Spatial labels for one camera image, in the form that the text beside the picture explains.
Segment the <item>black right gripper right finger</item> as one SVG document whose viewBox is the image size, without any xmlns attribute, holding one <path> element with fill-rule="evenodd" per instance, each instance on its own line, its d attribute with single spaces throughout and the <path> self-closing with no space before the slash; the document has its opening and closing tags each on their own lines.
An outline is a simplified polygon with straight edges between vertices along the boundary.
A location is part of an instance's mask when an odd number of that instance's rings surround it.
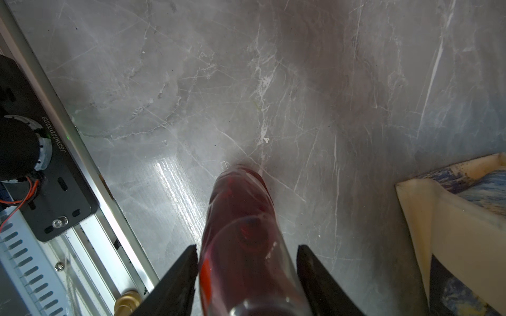
<svg viewBox="0 0 506 316">
<path fill-rule="evenodd" d="M 307 245 L 298 247 L 296 269 L 313 315 L 364 316 Z"/>
</svg>

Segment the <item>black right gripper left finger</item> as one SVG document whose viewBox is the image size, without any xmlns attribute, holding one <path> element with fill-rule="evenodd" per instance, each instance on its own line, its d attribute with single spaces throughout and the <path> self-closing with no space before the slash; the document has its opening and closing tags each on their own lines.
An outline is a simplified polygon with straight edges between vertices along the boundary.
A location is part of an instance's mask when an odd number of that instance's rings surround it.
<svg viewBox="0 0 506 316">
<path fill-rule="evenodd" d="M 190 245 L 134 310 L 132 316 L 189 316 L 192 312 L 197 276 L 197 247 Z"/>
</svg>

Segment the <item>starry night canvas tote bag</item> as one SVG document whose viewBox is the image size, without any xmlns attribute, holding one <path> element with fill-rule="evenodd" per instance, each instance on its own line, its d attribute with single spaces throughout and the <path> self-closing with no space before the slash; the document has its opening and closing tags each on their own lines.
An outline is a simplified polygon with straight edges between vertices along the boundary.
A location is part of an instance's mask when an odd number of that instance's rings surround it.
<svg viewBox="0 0 506 316">
<path fill-rule="evenodd" d="M 505 314 L 505 154 L 400 182 L 431 315 Z"/>
</svg>

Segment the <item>dark red soap bottle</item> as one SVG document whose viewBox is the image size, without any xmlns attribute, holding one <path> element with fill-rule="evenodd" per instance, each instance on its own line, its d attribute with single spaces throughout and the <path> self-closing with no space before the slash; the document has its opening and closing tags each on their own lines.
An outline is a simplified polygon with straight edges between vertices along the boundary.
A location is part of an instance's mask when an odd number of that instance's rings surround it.
<svg viewBox="0 0 506 316">
<path fill-rule="evenodd" d="M 244 166 L 218 176 L 199 259 L 204 315 L 311 315 L 261 176 Z"/>
</svg>

